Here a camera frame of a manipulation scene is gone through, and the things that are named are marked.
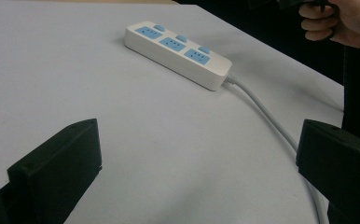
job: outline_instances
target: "table surface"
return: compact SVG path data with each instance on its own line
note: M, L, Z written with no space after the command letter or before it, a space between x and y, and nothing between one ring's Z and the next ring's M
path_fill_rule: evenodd
M0 187L65 126L99 123L103 170L66 223L317 223L290 146L238 88L207 91L127 49L153 21L229 58L298 141L340 126L343 88L200 7L0 1Z

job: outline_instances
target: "blue outlet cover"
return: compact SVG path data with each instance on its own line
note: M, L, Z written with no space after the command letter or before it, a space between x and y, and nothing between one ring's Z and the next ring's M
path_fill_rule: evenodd
M160 41L160 43L172 50L175 50L175 51L180 51L186 47L186 45L184 45L178 41L175 41L174 39L172 39L170 37L164 38L163 40Z
M141 35L145 35L151 39L157 39L158 37L162 36L162 34L160 32L153 30L151 28L148 28L146 26L136 29L136 32Z
M194 60L197 63L201 64L207 64L209 62L210 58L202 53L197 52L194 49L190 49L187 51L184 55L186 55L188 58Z

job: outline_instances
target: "power strip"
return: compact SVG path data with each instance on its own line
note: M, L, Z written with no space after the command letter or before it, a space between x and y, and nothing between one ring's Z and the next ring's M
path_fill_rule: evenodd
M125 46L211 91L220 88L232 66L209 48L151 21L127 27Z

